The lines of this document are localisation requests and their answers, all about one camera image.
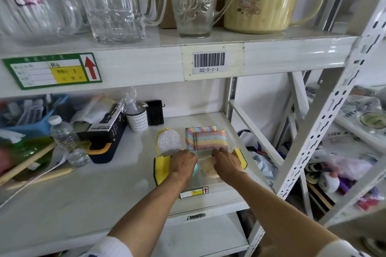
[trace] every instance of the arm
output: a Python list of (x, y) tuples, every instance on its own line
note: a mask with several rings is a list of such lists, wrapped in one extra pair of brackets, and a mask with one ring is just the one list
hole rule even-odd
[(225, 149), (213, 150), (215, 169), (248, 203), (258, 222), (282, 256), (313, 257), (337, 236), (295, 207), (265, 189), (241, 169), (240, 161)]
[(130, 249), (133, 257), (150, 256), (161, 235), (171, 206), (189, 182), (197, 157), (188, 150), (177, 152), (167, 178), (132, 209), (108, 234)]

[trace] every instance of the forearm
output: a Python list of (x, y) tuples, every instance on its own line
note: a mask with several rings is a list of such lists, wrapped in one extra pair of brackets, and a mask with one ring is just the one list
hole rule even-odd
[(150, 256), (183, 185), (167, 177), (119, 220), (109, 236), (125, 243), (134, 257)]
[(338, 237), (268, 191), (247, 173), (238, 172), (233, 186), (248, 203), (258, 222), (282, 256), (313, 257)]

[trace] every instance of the person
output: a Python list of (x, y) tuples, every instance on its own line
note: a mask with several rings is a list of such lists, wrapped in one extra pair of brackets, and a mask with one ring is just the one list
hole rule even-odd
[[(215, 170), (247, 202), (281, 257), (364, 257), (317, 222), (253, 181), (240, 161), (226, 149), (214, 149)], [(171, 206), (185, 189), (197, 162), (195, 154), (179, 151), (171, 158), (167, 178), (132, 209), (85, 257), (148, 257), (158, 241)]]

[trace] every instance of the round silver sponge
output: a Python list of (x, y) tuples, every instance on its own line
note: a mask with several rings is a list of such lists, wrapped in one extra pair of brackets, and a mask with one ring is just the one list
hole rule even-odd
[(181, 138), (177, 131), (167, 129), (157, 137), (157, 148), (161, 155), (170, 156), (182, 149)]

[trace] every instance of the yellow mug handle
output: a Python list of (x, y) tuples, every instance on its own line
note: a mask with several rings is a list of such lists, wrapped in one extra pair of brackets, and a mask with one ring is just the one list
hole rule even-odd
[(299, 24), (302, 24), (306, 21), (309, 21), (310, 19), (312, 19), (317, 13), (318, 11), (320, 10), (321, 8), (321, 5), (323, 4), (323, 0), (318, 0), (317, 4), (316, 4), (316, 7), (314, 9), (314, 11), (307, 15), (306, 17), (298, 20), (298, 21), (290, 21), (289, 25), (299, 25)]

